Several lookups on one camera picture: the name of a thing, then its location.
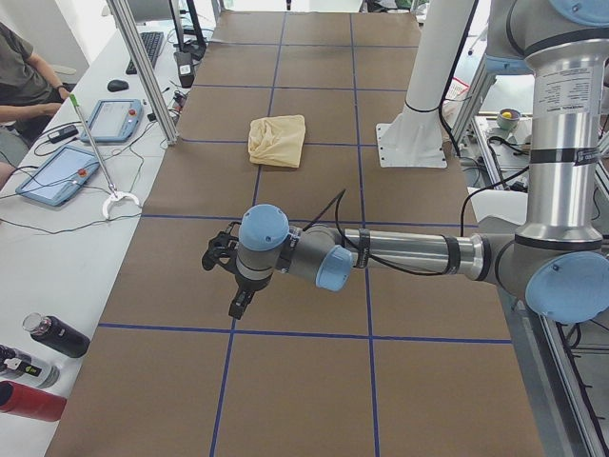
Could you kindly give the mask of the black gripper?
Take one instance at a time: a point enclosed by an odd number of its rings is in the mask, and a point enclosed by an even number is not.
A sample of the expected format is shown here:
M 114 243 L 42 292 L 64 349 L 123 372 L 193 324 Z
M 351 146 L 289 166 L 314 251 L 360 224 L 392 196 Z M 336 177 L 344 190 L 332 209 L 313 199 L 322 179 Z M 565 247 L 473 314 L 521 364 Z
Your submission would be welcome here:
M 241 319 L 255 293 L 268 286 L 269 276 L 266 275 L 263 278 L 252 279 L 237 271 L 235 273 L 235 280 L 238 290 L 229 305 L 228 315 L 234 319 Z

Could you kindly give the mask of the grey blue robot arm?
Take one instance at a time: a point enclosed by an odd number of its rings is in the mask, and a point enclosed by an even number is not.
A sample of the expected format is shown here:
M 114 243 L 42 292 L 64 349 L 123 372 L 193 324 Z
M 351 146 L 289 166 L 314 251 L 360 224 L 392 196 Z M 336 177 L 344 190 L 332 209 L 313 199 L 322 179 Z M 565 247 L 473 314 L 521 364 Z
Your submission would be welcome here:
M 495 1 L 486 61 L 535 77 L 524 223 L 481 222 L 469 236 L 289 225 L 271 205 L 249 209 L 229 241 L 240 318 L 275 271 L 341 289 L 354 268 L 380 264 L 420 276 L 462 274 L 521 299 L 563 324 L 608 307 L 608 259 L 592 224 L 598 126 L 608 58 L 604 1 Z

